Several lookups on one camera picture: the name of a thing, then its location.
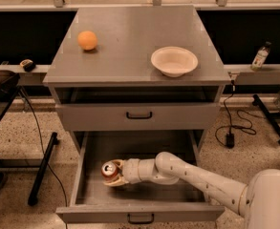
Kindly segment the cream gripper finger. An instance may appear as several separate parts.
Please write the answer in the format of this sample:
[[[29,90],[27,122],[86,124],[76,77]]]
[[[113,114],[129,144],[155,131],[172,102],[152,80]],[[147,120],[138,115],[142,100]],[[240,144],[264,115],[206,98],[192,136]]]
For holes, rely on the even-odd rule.
[[[129,181],[123,175],[117,174],[114,177],[105,178],[103,183],[109,187],[119,187],[128,184]]]
[[[112,163],[112,170],[114,172],[119,172],[123,170],[124,161],[122,159],[113,159]]]

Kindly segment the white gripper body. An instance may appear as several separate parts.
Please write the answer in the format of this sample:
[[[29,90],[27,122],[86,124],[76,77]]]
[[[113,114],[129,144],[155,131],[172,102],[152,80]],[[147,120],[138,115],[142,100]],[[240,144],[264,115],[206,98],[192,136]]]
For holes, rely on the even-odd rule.
[[[136,158],[127,159],[124,161],[122,175],[128,183],[135,184],[140,182],[139,164],[140,161]]]

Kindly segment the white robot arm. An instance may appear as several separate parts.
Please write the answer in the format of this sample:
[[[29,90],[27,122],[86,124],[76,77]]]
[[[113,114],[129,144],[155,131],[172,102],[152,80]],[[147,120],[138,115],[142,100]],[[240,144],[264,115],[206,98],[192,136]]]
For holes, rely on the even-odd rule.
[[[241,216],[245,229],[280,229],[280,170],[261,171],[244,184],[161,152],[151,159],[107,161],[101,173],[110,187],[144,181],[172,185],[183,180]]]

